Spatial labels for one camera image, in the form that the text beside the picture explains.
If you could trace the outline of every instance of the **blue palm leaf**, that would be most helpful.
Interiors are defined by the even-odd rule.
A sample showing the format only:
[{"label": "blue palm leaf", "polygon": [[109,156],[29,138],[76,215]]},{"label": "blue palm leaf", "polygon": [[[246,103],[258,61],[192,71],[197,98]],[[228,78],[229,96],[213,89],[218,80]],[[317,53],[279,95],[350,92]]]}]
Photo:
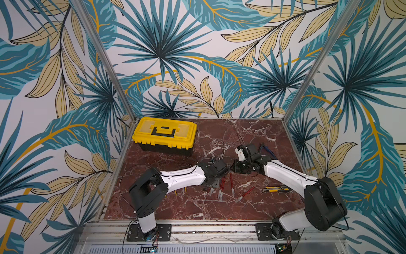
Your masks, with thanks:
[{"label": "blue palm leaf", "polygon": [[70,231],[57,237],[46,233],[41,233],[42,238],[46,242],[54,243],[51,247],[43,251],[41,254],[49,253],[55,249],[56,250],[53,251],[54,254],[72,254],[73,251],[75,250],[75,246],[78,242],[79,235],[83,231],[84,226],[86,225],[86,223],[91,221],[96,216],[96,213],[101,204],[101,202],[98,202],[99,197],[100,195],[93,195],[89,205],[86,207],[86,210],[83,213],[82,218],[79,219],[79,222],[77,222],[74,219],[74,217],[65,207],[65,205],[63,205],[63,209],[69,224],[47,220],[48,225],[55,230],[58,231],[70,230]]},{"label": "blue palm leaf", "polygon": [[153,97],[149,92],[151,100],[144,98],[145,106],[143,113],[148,117],[158,117],[158,118],[183,118],[183,117],[196,117],[196,113],[190,111],[182,111],[176,109],[176,104],[178,102],[179,95],[171,101],[168,90],[165,93],[165,100],[162,98],[162,91],[159,92],[158,98]]},{"label": "blue palm leaf", "polygon": [[190,58],[190,56],[204,57],[204,55],[190,51],[193,51],[204,43],[191,43],[206,35],[202,34],[193,37],[197,31],[204,27],[204,24],[196,24],[197,20],[194,20],[184,29],[181,29],[189,13],[178,19],[180,0],[176,1],[174,7],[172,7],[172,1],[168,1],[166,17],[164,17],[164,0],[161,0],[159,3],[159,14],[154,0],[150,1],[151,14],[148,13],[143,1],[140,2],[142,13],[130,1],[126,0],[126,2],[134,12],[135,18],[124,10],[120,10],[131,23],[134,30],[122,23],[115,22],[114,24],[124,29],[131,36],[116,34],[116,37],[132,45],[115,44],[114,46],[132,49],[137,51],[137,53],[120,54],[122,56],[133,57],[125,61],[125,63],[146,60],[159,61],[162,80],[164,80],[165,74],[169,73],[171,78],[176,82],[174,70],[179,73],[181,80],[183,80],[182,72],[193,76],[185,67],[198,71],[196,67],[191,65],[191,63],[198,64],[198,62]]},{"label": "blue palm leaf", "polygon": [[306,63],[301,64],[301,60],[299,59],[294,65],[292,65],[290,52],[286,67],[283,64],[284,61],[282,54],[281,67],[279,67],[272,49],[270,56],[271,60],[266,58],[264,55],[269,68],[264,67],[254,58],[254,61],[262,69],[262,71],[251,68],[253,83],[250,86],[249,91],[250,96],[252,96],[253,99],[248,103],[248,105],[256,102],[256,107],[258,107],[263,102],[265,102],[265,104],[269,104],[273,100],[273,105],[277,105],[279,102],[279,107],[281,107],[282,102],[285,99],[286,90],[292,93],[292,90],[298,89],[302,81],[305,79],[307,71],[310,69],[310,66],[308,65],[310,61],[306,61]]},{"label": "blue palm leaf", "polygon": [[97,74],[93,72],[93,75],[88,76],[92,82],[79,76],[84,85],[82,86],[89,91],[93,92],[93,95],[76,94],[85,98],[91,98],[90,101],[84,103],[80,108],[87,108],[88,111],[93,111],[99,118],[104,126],[109,126],[110,134],[113,135],[113,128],[117,132],[117,117],[123,114],[123,111],[117,102],[116,89],[114,89],[107,72],[104,71],[103,65],[96,66]]},{"label": "blue palm leaf", "polygon": [[342,114],[336,123],[340,122],[342,117],[345,116],[345,130],[347,130],[349,116],[352,115],[355,129],[357,129],[358,114],[363,126],[366,126],[365,110],[367,110],[379,124],[378,115],[370,104],[371,102],[383,106],[400,108],[380,99],[376,95],[406,98],[405,95],[399,93],[381,90],[382,88],[406,87],[406,83],[401,80],[406,77],[406,74],[395,75],[391,73],[393,70],[406,66],[406,62],[396,63],[406,54],[406,31],[402,29],[405,22],[406,20],[403,20],[393,30],[389,29],[391,24],[391,22],[389,22],[377,36],[380,23],[380,18],[378,18],[372,33],[368,31],[368,26],[366,26],[358,50],[355,48],[356,44],[354,38],[351,39],[351,53],[349,58],[347,57],[347,51],[344,47],[341,49],[342,61],[338,59],[338,57],[333,56],[339,66],[339,73],[335,71],[333,67],[329,66],[332,75],[324,75],[342,87],[342,90],[327,107],[327,109],[329,109],[333,105],[337,106],[330,116],[330,121],[335,118],[339,109],[342,108]]},{"label": "blue palm leaf", "polygon": [[307,141],[317,137],[319,133],[312,134],[312,131],[314,128],[316,128],[318,121],[316,121],[315,117],[309,119],[309,113],[310,111],[307,112],[306,118],[304,118],[305,113],[303,113],[300,114],[299,118],[291,120],[288,128],[290,134],[292,135],[293,141],[300,152],[303,162],[307,165],[313,165],[313,160],[311,159],[308,149],[309,144]]}]

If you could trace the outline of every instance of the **printed palm leaf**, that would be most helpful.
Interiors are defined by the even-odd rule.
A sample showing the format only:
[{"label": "printed palm leaf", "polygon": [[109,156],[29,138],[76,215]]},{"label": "printed palm leaf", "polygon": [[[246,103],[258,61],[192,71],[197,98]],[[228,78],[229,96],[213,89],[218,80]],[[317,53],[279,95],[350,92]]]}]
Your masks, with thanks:
[{"label": "printed palm leaf", "polygon": [[[0,142],[3,138],[6,138],[4,136],[4,129],[6,127],[6,122],[10,113],[11,103],[12,101],[9,103],[9,106],[7,107],[0,125]],[[52,157],[46,157],[31,162],[29,165],[27,165],[28,162],[32,161],[35,156],[46,150],[38,149],[30,153],[22,160],[18,161],[18,159],[22,157],[21,155],[23,154],[23,152],[38,138],[38,135],[28,139],[13,153],[11,153],[14,149],[15,141],[17,140],[17,136],[20,131],[21,121],[22,114],[18,125],[16,126],[9,139],[3,140],[4,147],[0,152],[0,213],[30,223],[30,220],[22,212],[20,212],[19,209],[9,206],[8,204],[48,202],[47,199],[37,195],[15,195],[14,192],[26,188],[39,188],[44,190],[49,189],[46,184],[41,182],[32,182],[32,180],[56,169],[47,169],[31,175],[27,175],[29,171],[46,162]]]},{"label": "printed palm leaf", "polygon": [[361,133],[361,159],[345,175],[339,191],[348,209],[373,216],[372,208],[398,203],[406,177],[392,136],[371,115],[368,118],[371,122]]},{"label": "printed palm leaf", "polygon": [[[284,111],[287,111],[290,103],[295,97],[297,91],[292,92],[285,100],[282,105]],[[324,95],[323,90],[317,88],[315,85],[309,85],[306,90],[306,93],[303,95],[299,104],[296,106],[295,111],[292,114],[292,119],[298,118],[306,109],[321,108],[325,102],[328,102],[326,96]]]},{"label": "printed palm leaf", "polygon": [[196,60],[204,70],[220,81],[221,96],[225,100],[222,114],[238,107],[249,96],[248,87],[252,84],[250,68],[225,60],[222,57],[206,57]]},{"label": "printed palm leaf", "polygon": [[[113,4],[107,0],[85,0],[84,4],[93,20],[96,31],[99,33],[104,49],[109,49],[116,39],[115,34],[117,32],[115,25],[117,17]],[[94,66],[99,66],[100,59],[94,50],[93,44],[89,43],[90,39],[88,37],[86,39],[93,64]]]},{"label": "printed palm leaf", "polygon": [[26,83],[38,78],[49,58],[49,42],[11,45],[0,39],[0,100],[13,98]]},{"label": "printed palm leaf", "polygon": [[52,236],[46,233],[41,233],[42,238],[49,243],[54,243],[51,247],[43,251],[41,254],[46,254],[53,251],[54,254],[72,254],[75,250],[76,244],[78,243],[79,236],[83,231],[86,223],[94,219],[97,214],[97,211],[101,205],[101,202],[98,202],[99,195],[93,195],[89,205],[86,207],[86,210],[83,213],[82,218],[77,222],[69,210],[63,206],[65,211],[66,219],[68,224],[61,223],[58,221],[47,220],[48,225],[57,231],[69,230],[67,233],[60,236]]},{"label": "printed palm leaf", "polygon": [[85,98],[91,98],[90,101],[84,103],[81,108],[87,108],[88,111],[93,111],[102,122],[103,126],[109,126],[110,134],[113,135],[113,128],[117,132],[117,117],[123,114],[119,103],[117,102],[116,89],[114,89],[107,72],[104,71],[103,65],[96,67],[97,74],[92,70],[93,75],[86,73],[90,78],[88,81],[79,77],[84,85],[80,85],[87,90],[93,92],[93,95],[76,94]]},{"label": "printed palm leaf", "polygon": [[379,124],[378,115],[370,102],[400,108],[379,97],[392,96],[406,98],[405,95],[382,90],[385,88],[406,87],[405,82],[401,80],[406,77],[406,74],[396,75],[392,73],[393,70],[406,65],[406,62],[396,63],[406,54],[406,32],[402,30],[402,26],[405,22],[406,20],[403,20],[394,29],[389,29],[391,25],[391,22],[389,22],[383,31],[377,35],[380,23],[380,19],[378,18],[372,33],[368,33],[368,27],[365,28],[360,46],[357,50],[355,48],[355,41],[352,39],[350,57],[347,56],[345,48],[341,49],[343,60],[340,60],[337,56],[333,56],[339,67],[339,73],[334,67],[328,66],[332,75],[324,75],[342,87],[342,90],[327,107],[327,109],[329,109],[333,105],[336,105],[336,108],[330,116],[330,121],[334,119],[339,109],[342,108],[343,113],[339,116],[337,123],[345,116],[345,130],[347,130],[348,118],[352,115],[356,129],[358,114],[362,125],[366,126],[364,111],[369,112],[373,119]]},{"label": "printed palm leaf", "polygon": [[272,17],[244,6],[242,0],[183,0],[190,14],[213,30],[244,30],[268,23]]},{"label": "printed palm leaf", "polygon": [[9,4],[6,4],[4,0],[0,0],[0,11],[3,15],[3,18],[6,22],[7,30],[9,32],[9,40],[13,37],[13,23],[12,23],[12,18],[10,16],[10,13],[15,15],[15,11],[18,12],[18,14],[34,29],[34,26],[32,22],[30,22],[28,19],[29,18],[34,18],[41,26],[43,29],[46,30],[45,25],[43,22],[40,20],[45,19],[48,24],[51,25],[53,29],[56,30],[55,25],[52,23],[50,20],[49,16],[52,16],[54,20],[56,20],[54,16],[54,12],[51,10],[56,9],[59,11],[59,13],[62,13],[62,11],[59,9],[59,7],[52,1],[52,0],[47,0],[46,2],[44,0],[20,0],[20,1],[13,1],[10,0],[8,1]]},{"label": "printed palm leaf", "polygon": [[307,166],[314,165],[307,141],[319,135],[319,133],[312,134],[318,122],[315,117],[309,119],[309,113],[310,111],[307,112],[306,118],[304,117],[305,113],[300,114],[299,118],[290,121],[288,127],[302,160]]},{"label": "printed palm leaf", "polygon": [[144,92],[155,85],[155,77],[158,75],[160,74],[135,73],[120,79],[124,93],[132,106],[135,116],[144,116],[141,112],[144,107]]},{"label": "printed palm leaf", "polygon": [[[340,0],[337,3],[336,10],[331,17],[330,21],[328,22],[328,27],[318,35],[315,39],[311,42],[306,44],[299,53],[299,58],[301,59],[315,59],[316,56],[319,54],[320,50],[322,49],[324,43],[326,42],[331,30],[333,29],[334,25],[337,23],[338,18],[342,14],[345,5],[350,2],[350,0]],[[352,17],[350,18],[347,26],[344,28],[342,34],[336,41],[335,45],[333,46],[332,50],[330,51],[329,55],[333,55],[339,52],[349,41],[350,39],[354,38],[354,35],[358,33],[364,23],[367,21],[371,10],[374,7],[376,0],[363,0],[359,4],[357,10],[354,12]]]},{"label": "printed palm leaf", "polygon": [[196,113],[190,111],[182,111],[176,108],[179,95],[171,101],[168,90],[165,93],[165,101],[162,98],[162,91],[159,92],[158,98],[153,97],[149,92],[151,100],[144,98],[146,109],[144,112],[145,116],[148,117],[158,117],[158,118],[188,118],[196,117]]},{"label": "printed palm leaf", "polygon": [[287,65],[283,63],[283,56],[281,54],[281,65],[279,67],[275,55],[270,51],[271,61],[266,58],[269,68],[264,67],[256,59],[254,61],[263,70],[251,69],[253,76],[253,83],[250,86],[250,96],[253,97],[248,103],[250,105],[256,102],[256,107],[265,102],[268,105],[273,99],[273,105],[282,106],[285,99],[286,90],[292,93],[292,90],[298,89],[302,81],[305,79],[307,71],[310,69],[308,63],[300,64],[301,60],[292,64],[292,58],[289,52],[289,59]]},{"label": "printed palm leaf", "polygon": [[134,30],[122,23],[114,22],[114,24],[130,35],[130,37],[128,37],[120,33],[116,34],[116,37],[132,45],[115,44],[114,46],[135,50],[137,53],[120,54],[122,56],[133,57],[133,59],[127,60],[125,63],[147,60],[159,61],[162,80],[164,80],[165,74],[168,72],[175,82],[176,77],[174,70],[179,73],[181,80],[183,80],[182,72],[193,76],[186,67],[198,71],[196,67],[191,65],[191,63],[198,62],[191,57],[205,57],[202,54],[193,52],[204,43],[195,45],[191,45],[191,43],[207,33],[193,37],[197,31],[204,27],[204,24],[196,25],[197,20],[194,20],[184,29],[181,29],[181,26],[185,26],[186,18],[189,16],[189,13],[186,13],[183,17],[178,19],[180,1],[181,0],[177,0],[174,7],[172,7],[172,1],[168,1],[166,16],[164,17],[164,0],[160,1],[159,14],[154,0],[150,2],[151,14],[149,14],[144,5],[144,1],[140,2],[142,10],[142,13],[140,13],[130,1],[126,0],[134,12],[134,15],[128,14],[124,10],[121,10],[121,12],[131,23]]}]

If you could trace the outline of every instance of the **black mounting plate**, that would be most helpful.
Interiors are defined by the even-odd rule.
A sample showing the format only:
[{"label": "black mounting plate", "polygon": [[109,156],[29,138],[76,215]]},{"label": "black mounting plate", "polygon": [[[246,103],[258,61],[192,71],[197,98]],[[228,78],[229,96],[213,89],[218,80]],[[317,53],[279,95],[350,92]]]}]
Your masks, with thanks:
[{"label": "black mounting plate", "polygon": [[[279,241],[272,235],[272,223],[255,224],[255,232],[257,233],[258,241]],[[289,233],[293,241],[299,240],[299,231],[291,231]]]},{"label": "black mounting plate", "polygon": [[[157,224],[159,232],[158,241],[169,242],[171,239],[171,224]],[[147,239],[147,234],[144,234],[139,224],[133,224],[127,234],[127,242],[144,242]]]}]

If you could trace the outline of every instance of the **tropical leaf wallpaper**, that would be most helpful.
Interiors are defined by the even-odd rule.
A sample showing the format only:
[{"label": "tropical leaf wallpaper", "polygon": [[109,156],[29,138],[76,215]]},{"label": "tropical leaf wallpaper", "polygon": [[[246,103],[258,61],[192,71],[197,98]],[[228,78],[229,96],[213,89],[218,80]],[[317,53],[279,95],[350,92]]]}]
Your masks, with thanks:
[{"label": "tropical leaf wallpaper", "polygon": [[[288,125],[308,174],[330,177],[337,185],[349,209],[350,230],[344,234],[352,252],[401,254],[406,253],[401,127],[406,2],[372,4],[366,19],[351,20],[342,32],[346,39],[336,42]],[[354,17],[361,13],[358,8]],[[357,22],[357,31],[347,34]]]},{"label": "tropical leaf wallpaper", "polygon": [[[85,4],[109,48],[113,4]],[[0,253],[72,253],[103,205],[130,118],[68,0],[0,9]]]}]

